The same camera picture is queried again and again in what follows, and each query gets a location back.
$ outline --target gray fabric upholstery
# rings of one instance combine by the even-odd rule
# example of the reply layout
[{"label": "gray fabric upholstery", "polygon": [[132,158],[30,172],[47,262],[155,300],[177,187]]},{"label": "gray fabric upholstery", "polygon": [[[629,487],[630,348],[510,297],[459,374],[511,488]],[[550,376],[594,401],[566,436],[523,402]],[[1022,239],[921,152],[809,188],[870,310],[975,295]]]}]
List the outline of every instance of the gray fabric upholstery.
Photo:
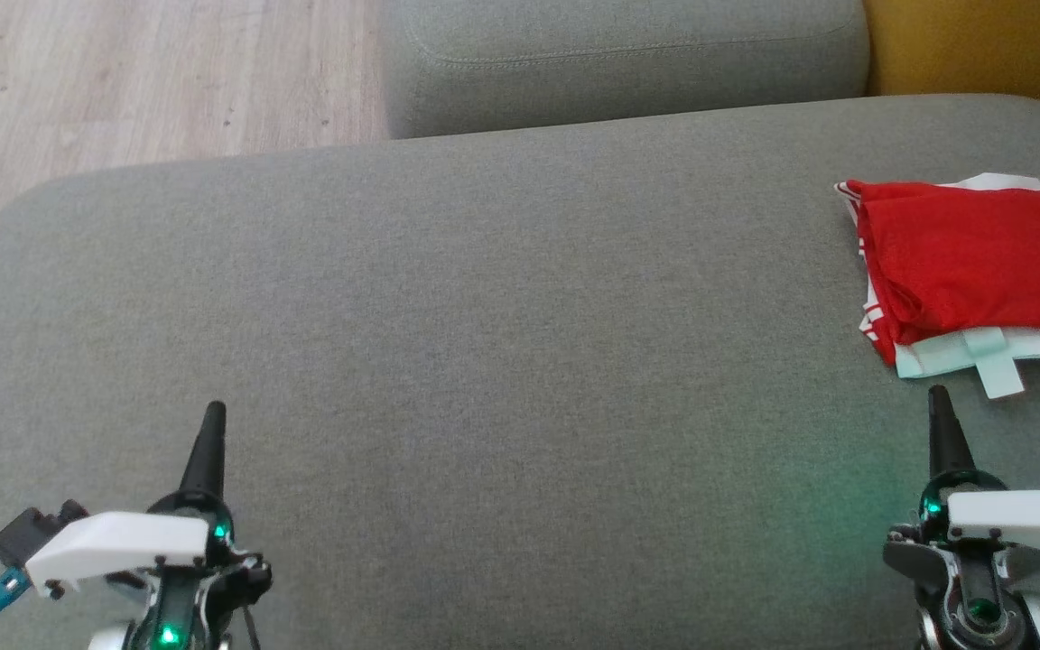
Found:
[{"label": "gray fabric upholstery", "polygon": [[410,137],[854,98],[859,0],[387,0],[384,89]]},{"label": "gray fabric upholstery", "polygon": [[[855,99],[55,181],[0,217],[0,526],[172,489],[229,405],[266,647],[900,649],[926,390],[831,182],[1040,177],[1040,103]],[[1040,487],[1040,363],[985,468]],[[0,647],[127,614],[29,601]]]}]

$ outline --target gray sofa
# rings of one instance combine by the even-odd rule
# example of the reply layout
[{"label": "gray sofa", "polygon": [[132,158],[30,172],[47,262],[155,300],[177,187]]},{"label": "gray sofa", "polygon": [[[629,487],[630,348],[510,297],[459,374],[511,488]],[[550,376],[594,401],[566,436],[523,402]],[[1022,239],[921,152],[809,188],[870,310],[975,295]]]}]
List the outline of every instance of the gray sofa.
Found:
[{"label": "gray sofa", "polygon": [[[909,647],[926,390],[835,181],[1040,178],[1040,103],[842,99],[116,170],[0,216],[0,527],[174,487],[229,407],[265,647]],[[1040,489],[1040,363],[974,456]],[[1032,580],[1040,588],[1040,577]],[[0,647],[136,612],[26,599]]]}]

